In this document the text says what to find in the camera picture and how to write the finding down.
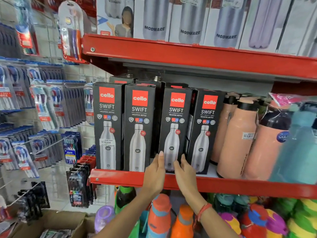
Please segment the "person's right hand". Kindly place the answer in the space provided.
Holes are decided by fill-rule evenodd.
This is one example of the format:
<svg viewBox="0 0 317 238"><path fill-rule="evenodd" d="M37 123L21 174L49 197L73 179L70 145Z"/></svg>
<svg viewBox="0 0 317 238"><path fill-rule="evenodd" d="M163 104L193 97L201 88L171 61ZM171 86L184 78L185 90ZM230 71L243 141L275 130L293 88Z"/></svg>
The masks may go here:
<svg viewBox="0 0 317 238"><path fill-rule="evenodd" d="M193 210L200 209L206 204L206 200L198 191L196 171L190 164L188 164L184 154L182 154L181 162L179 164L182 168L182 175L176 176L178 187L189 206Z"/></svg>

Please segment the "teal plastic bottle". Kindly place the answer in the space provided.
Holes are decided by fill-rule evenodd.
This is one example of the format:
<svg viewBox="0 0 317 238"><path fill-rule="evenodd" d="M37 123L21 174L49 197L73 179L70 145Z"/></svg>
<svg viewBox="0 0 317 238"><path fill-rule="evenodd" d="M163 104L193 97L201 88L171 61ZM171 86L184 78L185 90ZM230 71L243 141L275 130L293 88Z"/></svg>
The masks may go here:
<svg viewBox="0 0 317 238"><path fill-rule="evenodd" d="M317 102L305 102L291 118L289 135L268 179L271 182L317 184Z"/></svg>

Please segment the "peach flask with black cap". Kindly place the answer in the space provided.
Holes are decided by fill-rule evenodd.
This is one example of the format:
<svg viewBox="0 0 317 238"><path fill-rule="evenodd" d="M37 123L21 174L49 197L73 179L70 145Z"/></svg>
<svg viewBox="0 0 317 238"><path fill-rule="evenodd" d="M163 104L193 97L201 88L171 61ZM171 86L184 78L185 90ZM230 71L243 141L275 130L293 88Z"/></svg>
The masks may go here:
<svg viewBox="0 0 317 238"><path fill-rule="evenodd" d="M213 145L210 163L218 165L224 138L227 132L228 122L234 115L240 95L237 92L228 92L223 101L223 108L219 118L219 124Z"/></svg>
<svg viewBox="0 0 317 238"><path fill-rule="evenodd" d="M281 146L289 136L293 111L290 104L281 107L275 101L259 121L256 137L244 166L243 178L247 180L268 180Z"/></svg>
<svg viewBox="0 0 317 238"><path fill-rule="evenodd" d="M228 122L216 174L219 178L241 179L256 133L260 97L241 97Z"/></svg>

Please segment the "orange bottle with grey band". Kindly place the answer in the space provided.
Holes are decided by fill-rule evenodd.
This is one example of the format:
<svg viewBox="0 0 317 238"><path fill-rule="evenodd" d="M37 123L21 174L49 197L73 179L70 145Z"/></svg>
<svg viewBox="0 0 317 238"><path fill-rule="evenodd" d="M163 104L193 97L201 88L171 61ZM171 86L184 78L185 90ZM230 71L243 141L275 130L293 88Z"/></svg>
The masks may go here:
<svg viewBox="0 0 317 238"><path fill-rule="evenodd" d="M194 212L191 207L188 204L180 205L170 238L193 238L193 218Z"/></svg>

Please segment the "blue red toothbrush blister pack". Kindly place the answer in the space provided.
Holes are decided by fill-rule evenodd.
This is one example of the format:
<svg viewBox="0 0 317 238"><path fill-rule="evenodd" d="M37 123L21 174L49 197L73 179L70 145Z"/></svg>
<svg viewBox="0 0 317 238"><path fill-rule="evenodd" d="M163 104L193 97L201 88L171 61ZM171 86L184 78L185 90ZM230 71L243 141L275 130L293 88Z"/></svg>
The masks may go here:
<svg viewBox="0 0 317 238"><path fill-rule="evenodd" d="M25 55L38 56L38 43L34 28L34 11L31 0L13 0L17 22L15 29Z"/></svg>

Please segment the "row of black bottle boxes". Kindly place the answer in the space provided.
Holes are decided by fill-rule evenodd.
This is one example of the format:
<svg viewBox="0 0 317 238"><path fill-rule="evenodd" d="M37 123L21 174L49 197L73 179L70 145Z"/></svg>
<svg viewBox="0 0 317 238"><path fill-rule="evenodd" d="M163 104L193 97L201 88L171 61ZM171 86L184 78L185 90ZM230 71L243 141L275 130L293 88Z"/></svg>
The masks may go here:
<svg viewBox="0 0 317 238"><path fill-rule="evenodd" d="M166 87L191 88L185 83L111 76L93 84L97 168L144 172L159 153L162 105ZM226 93L192 88L184 152L197 174L208 172Z"/></svg>

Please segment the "clear toothbrush blister pack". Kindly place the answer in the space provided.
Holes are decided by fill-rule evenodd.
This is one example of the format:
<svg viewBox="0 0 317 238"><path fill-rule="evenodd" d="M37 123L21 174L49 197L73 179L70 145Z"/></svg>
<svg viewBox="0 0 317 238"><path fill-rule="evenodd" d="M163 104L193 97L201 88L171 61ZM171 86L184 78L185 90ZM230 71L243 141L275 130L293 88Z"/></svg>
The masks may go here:
<svg viewBox="0 0 317 238"><path fill-rule="evenodd" d="M94 111L93 111L93 83L87 83L84 86L84 105L86 121L94 126Z"/></svg>

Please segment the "row of blue-topped toothbrush packets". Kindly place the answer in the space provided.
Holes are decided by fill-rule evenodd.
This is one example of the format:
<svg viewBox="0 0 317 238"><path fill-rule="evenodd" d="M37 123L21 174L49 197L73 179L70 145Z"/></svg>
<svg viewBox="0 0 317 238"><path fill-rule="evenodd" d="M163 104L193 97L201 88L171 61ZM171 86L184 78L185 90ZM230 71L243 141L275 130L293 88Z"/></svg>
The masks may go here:
<svg viewBox="0 0 317 238"><path fill-rule="evenodd" d="M30 93L34 79L65 80L62 64L0 56L0 112L12 113L34 108Z"/></svg>
<svg viewBox="0 0 317 238"><path fill-rule="evenodd" d="M86 120L84 86L81 80L34 79L30 92L34 98L38 116L43 128L57 133Z"/></svg>
<svg viewBox="0 0 317 238"><path fill-rule="evenodd" d="M28 178L38 178L38 170L62 159L60 134L46 130L36 132L33 125L15 127L12 123L0 123L0 164L7 171L20 169Z"/></svg>

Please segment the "black cardboard bottle box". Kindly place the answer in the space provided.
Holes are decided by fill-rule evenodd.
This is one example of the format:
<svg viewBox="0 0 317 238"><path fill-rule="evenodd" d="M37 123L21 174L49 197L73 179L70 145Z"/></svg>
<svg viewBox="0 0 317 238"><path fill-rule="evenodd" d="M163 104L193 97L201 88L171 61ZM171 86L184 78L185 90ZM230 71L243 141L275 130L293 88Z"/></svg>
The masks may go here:
<svg viewBox="0 0 317 238"><path fill-rule="evenodd" d="M164 90L158 151L164 153L167 173L174 173L174 161L180 161L184 152L193 93L192 88Z"/></svg>

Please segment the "red metal shelf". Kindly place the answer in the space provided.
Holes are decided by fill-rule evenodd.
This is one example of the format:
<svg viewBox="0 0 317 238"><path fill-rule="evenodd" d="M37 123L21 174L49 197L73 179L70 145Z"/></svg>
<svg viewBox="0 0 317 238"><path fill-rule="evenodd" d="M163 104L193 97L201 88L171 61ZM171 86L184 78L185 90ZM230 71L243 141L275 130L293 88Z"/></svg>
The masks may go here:
<svg viewBox="0 0 317 238"><path fill-rule="evenodd" d="M85 34L83 54L317 80L317 58Z"/></svg>
<svg viewBox="0 0 317 238"><path fill-rule="evenodd" d="M90 174L91 183L103 185L141 187L143 179L144 173L132 171L93 169ZM199 192L204 193L317 199L317 185L223 179L209 176L197 176L196 181Z"/></svg>

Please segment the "brown cardboard box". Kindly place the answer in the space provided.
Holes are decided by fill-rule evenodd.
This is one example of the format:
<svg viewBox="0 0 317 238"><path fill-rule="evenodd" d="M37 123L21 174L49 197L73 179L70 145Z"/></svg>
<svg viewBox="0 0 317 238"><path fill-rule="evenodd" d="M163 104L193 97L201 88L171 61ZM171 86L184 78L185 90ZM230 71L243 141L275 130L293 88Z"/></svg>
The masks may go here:
<svg viewBox="0 0 317 238"><path fill-rule="evenodd" d="M94 234L94 217L77 211L43 210L43 216L31 224L19 224L7 238L41 238L46 230L71 230L70 238L88 238Z"/></svg>

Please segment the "row of white bottle boxes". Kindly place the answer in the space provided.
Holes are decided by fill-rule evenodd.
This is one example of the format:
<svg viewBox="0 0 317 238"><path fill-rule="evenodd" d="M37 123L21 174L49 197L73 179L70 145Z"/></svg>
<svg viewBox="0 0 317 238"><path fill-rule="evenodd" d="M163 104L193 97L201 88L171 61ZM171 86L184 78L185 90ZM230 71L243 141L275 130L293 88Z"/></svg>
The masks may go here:
<svg viewBox="0 0 317 238"><path fill-rule="evenodd" d="M96 0L106 36L317 58L317 0Z"/></svg>

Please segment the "orange wrist band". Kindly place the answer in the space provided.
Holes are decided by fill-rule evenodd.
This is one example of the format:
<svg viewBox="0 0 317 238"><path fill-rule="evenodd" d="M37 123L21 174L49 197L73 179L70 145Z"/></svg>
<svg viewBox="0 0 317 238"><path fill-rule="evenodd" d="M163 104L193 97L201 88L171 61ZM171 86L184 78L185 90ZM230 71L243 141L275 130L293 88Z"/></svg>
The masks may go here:
<svg viewBox="0 0 317 238"><path fill-rule="evenodd" d="M203 213L208 210L209 208L212 208L212 204L211 203L206 203L202 206L202 208L199 210L198 214L196 215L196 220L198 222L200 222L201 216L203 215Z"/></svg>

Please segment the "row of dark toothbrush packets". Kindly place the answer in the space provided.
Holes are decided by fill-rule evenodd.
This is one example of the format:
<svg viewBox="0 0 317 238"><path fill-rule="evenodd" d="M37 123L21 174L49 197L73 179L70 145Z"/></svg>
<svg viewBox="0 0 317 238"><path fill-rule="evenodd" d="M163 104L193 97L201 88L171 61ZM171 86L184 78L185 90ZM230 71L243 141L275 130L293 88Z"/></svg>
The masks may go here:
<svg viewBox="0 0 317 238"><path fill-rule="evenodd" d="M0 22L0 56L20 58L21 48L16 30Z"/></svg>

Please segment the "person's right forearm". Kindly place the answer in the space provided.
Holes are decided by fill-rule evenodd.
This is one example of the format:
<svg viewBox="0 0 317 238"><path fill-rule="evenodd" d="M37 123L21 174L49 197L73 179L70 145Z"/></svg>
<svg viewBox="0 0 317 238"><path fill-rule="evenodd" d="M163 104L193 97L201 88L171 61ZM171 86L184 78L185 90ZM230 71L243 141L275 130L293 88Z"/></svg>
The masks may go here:
<svg viewBox="0 0 317 238"><path fill-rule="evenodd" d="M193 210L197 215L200 209ZM205 229L209 238L239 238L236 232L218 215L209 208L201 216L200 223Z"/></svg>

